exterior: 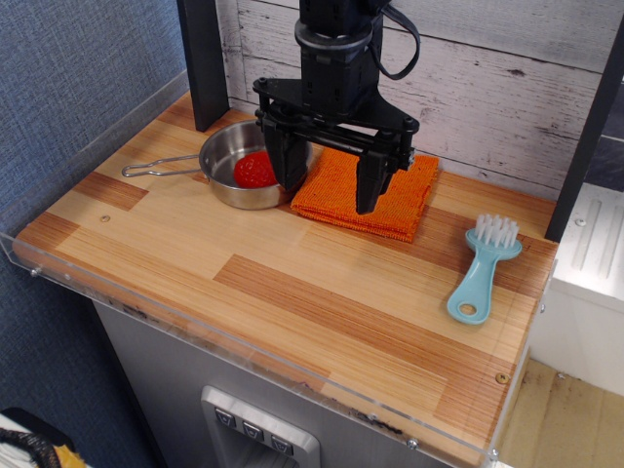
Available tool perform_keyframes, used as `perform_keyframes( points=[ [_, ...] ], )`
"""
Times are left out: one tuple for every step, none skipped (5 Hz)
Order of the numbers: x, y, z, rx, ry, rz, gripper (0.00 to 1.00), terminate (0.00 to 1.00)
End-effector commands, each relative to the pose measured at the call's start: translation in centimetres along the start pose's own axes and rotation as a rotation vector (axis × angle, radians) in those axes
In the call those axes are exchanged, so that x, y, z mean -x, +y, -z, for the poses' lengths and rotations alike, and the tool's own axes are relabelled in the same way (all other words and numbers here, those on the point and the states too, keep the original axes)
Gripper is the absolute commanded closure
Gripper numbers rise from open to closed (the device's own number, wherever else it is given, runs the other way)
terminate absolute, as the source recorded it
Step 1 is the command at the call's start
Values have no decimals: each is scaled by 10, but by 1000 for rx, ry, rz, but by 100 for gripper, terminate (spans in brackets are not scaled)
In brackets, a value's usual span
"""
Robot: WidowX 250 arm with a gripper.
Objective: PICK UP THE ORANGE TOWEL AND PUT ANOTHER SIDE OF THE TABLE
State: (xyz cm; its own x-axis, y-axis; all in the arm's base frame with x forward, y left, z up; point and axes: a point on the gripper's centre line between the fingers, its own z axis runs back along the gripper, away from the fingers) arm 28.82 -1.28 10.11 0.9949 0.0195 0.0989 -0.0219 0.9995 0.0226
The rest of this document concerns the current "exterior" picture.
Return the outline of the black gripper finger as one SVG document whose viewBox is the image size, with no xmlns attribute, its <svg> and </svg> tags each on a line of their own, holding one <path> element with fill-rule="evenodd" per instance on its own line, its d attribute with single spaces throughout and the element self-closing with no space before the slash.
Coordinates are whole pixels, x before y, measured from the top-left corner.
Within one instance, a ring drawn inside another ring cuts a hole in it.
<svg viewBox="0 0 624 468">
<path fill-rule="evenodd" d="M 375 210 L 378 198 L 386 193 L 399 169 L 400 158 L 391 147 L 373 146 L 359 157 L 356 188 L 356 211 L 359 215 Z"/>
<path fill-rule="evenodd" d="M 264 139 L 276 180 L 285 190 L 293 190 L 307 174 L 309 142 L 274 127 L 264 128 Z"/>
</svg>

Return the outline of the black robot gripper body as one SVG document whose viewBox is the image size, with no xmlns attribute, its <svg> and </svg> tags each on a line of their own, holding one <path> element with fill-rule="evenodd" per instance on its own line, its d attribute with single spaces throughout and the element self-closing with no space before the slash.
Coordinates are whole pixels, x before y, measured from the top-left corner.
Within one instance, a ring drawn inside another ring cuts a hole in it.
<svg viewBox="0 0 624 468">
<path fill-rule="evenodd" d="M 378 90 L 380 76 L 388 72 L 381 62 L 381 33 L 298 32 L 295 38 L 300 78 L 261 77 L 253 83 L 263 135 L 265 127 L 274 127 L 357 157 L 373 146 L 391 147 L 399 170 L 408 169 L 418 122 Z"/>
</svg>

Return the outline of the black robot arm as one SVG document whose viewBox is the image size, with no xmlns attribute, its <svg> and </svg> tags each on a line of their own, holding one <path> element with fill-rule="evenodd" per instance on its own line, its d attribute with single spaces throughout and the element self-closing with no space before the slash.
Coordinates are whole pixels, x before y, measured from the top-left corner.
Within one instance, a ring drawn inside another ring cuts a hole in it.
<svg viewBox="0 0 624 468">
<path fill-rule="evenodd" d="M 418 121 L 385 100 L 380 76 L 405 78 L 419 60 L 389 72 L 381 61 L 383 21 L 413 39 L 413 22 L 388 1 L 302 1 L 294 37 L 300 48 L 298 79 L 259 78 L 255 115 L 275 177 L 290 190 L 307 169 L 305 147 L 314 142 L 358 157 L 355 208 L 374 211 L 393 174 L 413 162 Z"/>
</svg>

